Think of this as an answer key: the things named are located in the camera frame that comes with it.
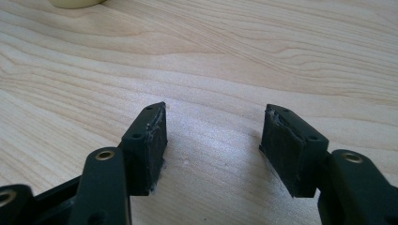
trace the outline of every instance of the wooden table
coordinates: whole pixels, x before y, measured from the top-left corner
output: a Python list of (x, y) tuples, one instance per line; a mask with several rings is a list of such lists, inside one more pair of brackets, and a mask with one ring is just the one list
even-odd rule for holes
[(159, 101), (166, 168), (155, 194), (131, 198), (134, 224), (320, 224), (317, 199), (292, 199), (258, 150), (268, 103), (398, 186), (394, 0), (0, 8), (0, 186), (66, 182)]

